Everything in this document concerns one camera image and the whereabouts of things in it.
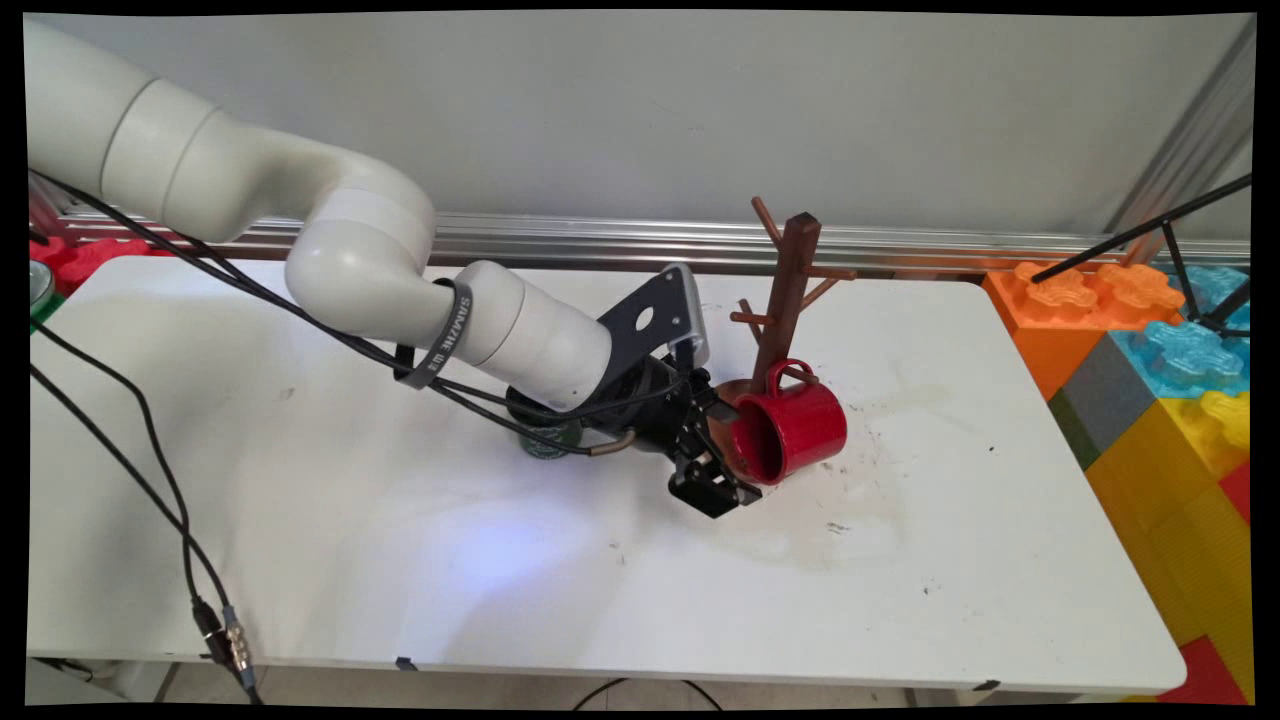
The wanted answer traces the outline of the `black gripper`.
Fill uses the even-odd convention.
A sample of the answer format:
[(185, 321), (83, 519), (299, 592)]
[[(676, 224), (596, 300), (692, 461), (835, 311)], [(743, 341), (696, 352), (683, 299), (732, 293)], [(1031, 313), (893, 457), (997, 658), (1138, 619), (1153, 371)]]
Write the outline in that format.
[(598, 430), (621, 438), (635, 432), (632, 448), (662, 454), (675, 470), (668, 492), (707, 518), (722, 518), (763, 498), (762, 491), (726, 470), (710, 442), (708, 421), (735, 423), (739, 411), (721, 397), (710, 373), (696, 368), (682, 383), (672, 357), (645, 357), (605, 391), (605, 400), (631, 400), (598, 416)]

